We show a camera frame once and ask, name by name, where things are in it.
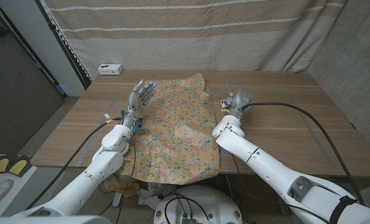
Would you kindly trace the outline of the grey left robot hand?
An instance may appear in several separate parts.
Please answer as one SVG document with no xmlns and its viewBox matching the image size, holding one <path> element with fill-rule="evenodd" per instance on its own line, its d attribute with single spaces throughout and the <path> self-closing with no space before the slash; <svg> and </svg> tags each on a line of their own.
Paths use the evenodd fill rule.
<svg viewBox="0 0 370 224">
<path fill-rule="evenodd" d="M 134 132 L 136 121 L 142 116 L 144 108 L 148 102 L 155 95 L 156 84 L 151 81 L 144 84 L 144 80 L 140 80 L 137 85 L 134 86 L 127 99 L 127 107 L 124 110 L 121 124 Z"/>
</svg>

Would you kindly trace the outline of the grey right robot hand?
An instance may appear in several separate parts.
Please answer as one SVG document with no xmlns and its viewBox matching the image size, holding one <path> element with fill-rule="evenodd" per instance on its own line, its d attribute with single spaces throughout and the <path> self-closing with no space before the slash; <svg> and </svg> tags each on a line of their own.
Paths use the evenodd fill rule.
<svg viewBox="0 0 370 224">
<path fill-rule="evenodd" d="M 249 91 L 239 88 L 234 92 L 230 92 L 226 99 L 226 106 L 224 107 L 229 112 L 228 114 L 241 120 L 244 113 L 251 109 L 252 95 Z"/>
</svg>

